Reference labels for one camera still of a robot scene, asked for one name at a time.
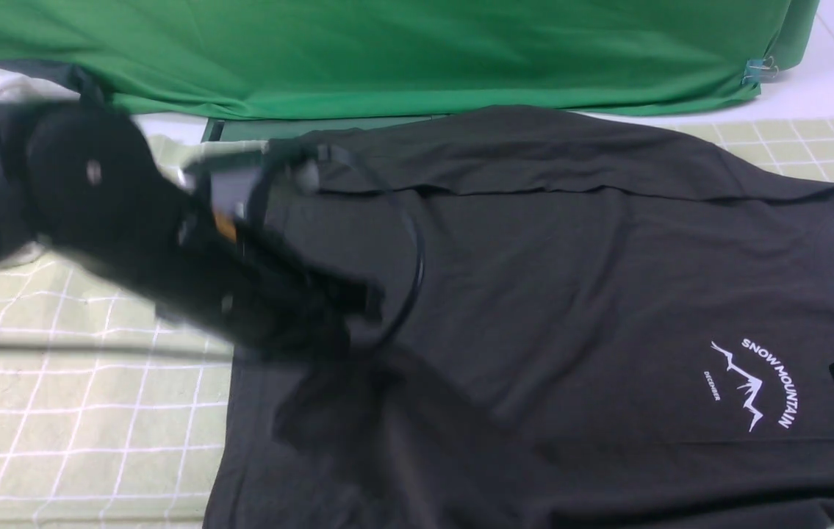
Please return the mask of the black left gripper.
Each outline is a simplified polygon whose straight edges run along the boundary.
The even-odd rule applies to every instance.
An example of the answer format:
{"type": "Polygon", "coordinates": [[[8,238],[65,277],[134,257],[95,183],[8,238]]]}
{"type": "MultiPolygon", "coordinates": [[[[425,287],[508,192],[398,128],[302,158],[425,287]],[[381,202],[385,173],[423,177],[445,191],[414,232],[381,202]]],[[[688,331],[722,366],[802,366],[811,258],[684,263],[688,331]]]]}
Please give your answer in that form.
{"type": "Polygon", "coordinates": [[[252,361],[337,361],[351,350],[349,318],[383,321],[381,286],[306,261],[268,224],[276,207],[319,191],[325,163],[373,176],[343,148],[310,143],[207,154],[182,168],[192,194],[212,207],[235,259],[254,274],[254,292],[233,298],[233,306],[269,315],[261,342],[250,348],[252,361]]]}

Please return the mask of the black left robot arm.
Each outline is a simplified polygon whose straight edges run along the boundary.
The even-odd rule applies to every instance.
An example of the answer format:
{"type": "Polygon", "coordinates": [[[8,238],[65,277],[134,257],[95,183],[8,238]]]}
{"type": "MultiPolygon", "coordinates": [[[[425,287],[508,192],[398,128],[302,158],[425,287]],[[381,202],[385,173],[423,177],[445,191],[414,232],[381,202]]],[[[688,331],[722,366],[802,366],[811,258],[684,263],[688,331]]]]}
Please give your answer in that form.
{"type": "Polygon", "coordinates": [[[131,118],[80,101],[0,104],[0,262],[40,243],[265,361],[341,359],[370,282],[172,183],[131,118]]]}

